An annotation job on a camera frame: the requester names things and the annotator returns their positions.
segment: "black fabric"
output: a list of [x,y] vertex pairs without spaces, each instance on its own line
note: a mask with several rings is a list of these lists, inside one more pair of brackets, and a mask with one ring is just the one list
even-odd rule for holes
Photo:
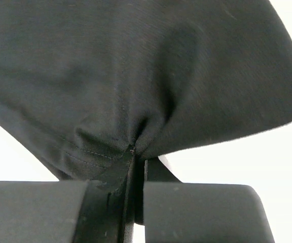
[[289,122],[267,0],[0,0],[0,125],[60,179]]

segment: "black cloth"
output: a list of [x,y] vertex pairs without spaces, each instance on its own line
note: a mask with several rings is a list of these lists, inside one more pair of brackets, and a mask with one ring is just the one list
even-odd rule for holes
[[0,0],[0,125],[60,179],[290,122],[267,0]]

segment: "white surface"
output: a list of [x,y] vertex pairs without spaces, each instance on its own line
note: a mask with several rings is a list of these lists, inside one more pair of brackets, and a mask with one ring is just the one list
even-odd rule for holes
[[[292,1],[271,0],[292,37]],[[292,242],[292,124],[247,138],[162,156],[184,182],[247,184],[261,197],[276,243]],[[0,127],[0,180],[57,181]],[[134,242],[144,242],[136,226]]]

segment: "black garment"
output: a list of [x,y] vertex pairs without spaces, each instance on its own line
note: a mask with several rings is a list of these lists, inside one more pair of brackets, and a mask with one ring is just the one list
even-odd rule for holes
[[289,122],[267,0],[0,0],[0,125],[60,179]]

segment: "white background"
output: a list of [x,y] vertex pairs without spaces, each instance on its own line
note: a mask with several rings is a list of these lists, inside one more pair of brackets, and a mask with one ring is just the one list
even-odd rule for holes
[[[271,2],[292,37],[292,1]],[[276,243],[292,242],[292,124],[160,159],[183,182],[252,186],[264,204]],[[0,127],[0,180],[57,179]],[[144,242],[143,227],[135,227],[134,242]]]

